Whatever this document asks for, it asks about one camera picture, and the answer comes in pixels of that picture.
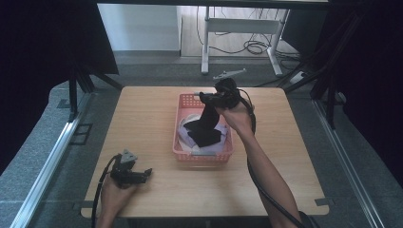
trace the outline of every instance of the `pink basket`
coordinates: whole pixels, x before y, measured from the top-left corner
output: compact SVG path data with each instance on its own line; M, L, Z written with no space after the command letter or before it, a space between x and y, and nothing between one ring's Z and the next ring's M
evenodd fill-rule
M204 110L204 104L200 101L199 96L195 96L193 93L182 93L179 96L179 103L177 109L177 116L175 122L175 133L173 142L173 152L178 161L189 162L228 162L232 153L234 152L231 128L225 119L220 116L220 124L226 125L228 132L226 135L224 148L222 152L218 153L192 153L190 151L183 151L179 143L178 128L182 119L186 118L190 114L202 114Z

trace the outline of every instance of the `electrical cable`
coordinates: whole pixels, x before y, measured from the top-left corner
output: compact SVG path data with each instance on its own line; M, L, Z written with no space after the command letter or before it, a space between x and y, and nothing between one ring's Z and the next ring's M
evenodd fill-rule
M109 169L109 166L112 164L114 160L116 160L118 156L115 155L113 158L107 163L104 172L102 173L100 180L98 181L97 185L97 191L95 192L95 197L94 197L94 202L92 203L92 212L91 212L91 227L95 227L95 219L96 219L96 213L97 213L97 206L98 206L98 199L101 194L101 188L104 183L105 176L107 174L107 170Z
M249 97L249 94L242 90L239 89L240 91L244 92L249 100L249 103L243 99L240 96L240 101L246 106L246 109L248 110L248 114L249 117L251 118L251 122L252 122L252 132L255 134L256 133L256 116L255 113L253 111L253 105L252 105L252 101ZM293 222L296 227L298 228L304 228L305 226L298 220L296 219L293 215L291 215L291 213L289 213L284 207L282 207L275 199L273 199L265 190L264 188L260 185L255 172L253 171L252 165L249 162L249 160L247 159L247 166L248 166L248 171L249 174L251 176L251 179L253 181L253 183L256 185L256 187L258 188L259 192L264 196L265 199L267 199L270 203L272 203L272 205L274 207L276 207L276 209L278 209L285 217L287 217L291 222Z

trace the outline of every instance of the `white wall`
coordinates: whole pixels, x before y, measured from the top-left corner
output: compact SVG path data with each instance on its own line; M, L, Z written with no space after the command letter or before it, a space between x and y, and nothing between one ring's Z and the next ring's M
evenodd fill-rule
M98 4L112 50L180 50L179 8Z

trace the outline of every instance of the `black curtain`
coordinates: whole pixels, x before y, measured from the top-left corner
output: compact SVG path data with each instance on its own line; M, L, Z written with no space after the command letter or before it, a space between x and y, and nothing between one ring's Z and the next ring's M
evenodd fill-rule
M0 2L0 170L40 119L50 90L74 70L118 74L97 5Z
M347 116L403 186L401 9L400 1L372 2L337 65L337 89Z

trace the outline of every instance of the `human arm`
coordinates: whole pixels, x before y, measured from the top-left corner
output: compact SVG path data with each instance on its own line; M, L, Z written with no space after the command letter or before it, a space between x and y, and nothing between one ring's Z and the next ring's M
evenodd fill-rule
M126 206L128 200L136 190L136 185L131 184L119 187L109 174L106 175L101 192L101 214L98 217L97 228L110 228L118 213Z
M239 103L232 109L217 108L217 111L240 136L248 161L265 192L300 221L294 196L281 174L266 156L255 138L251 128L251 119L245 105ZM269 215L272 227L296 227L294 223L285 217L264 196L260 195L260 198Z

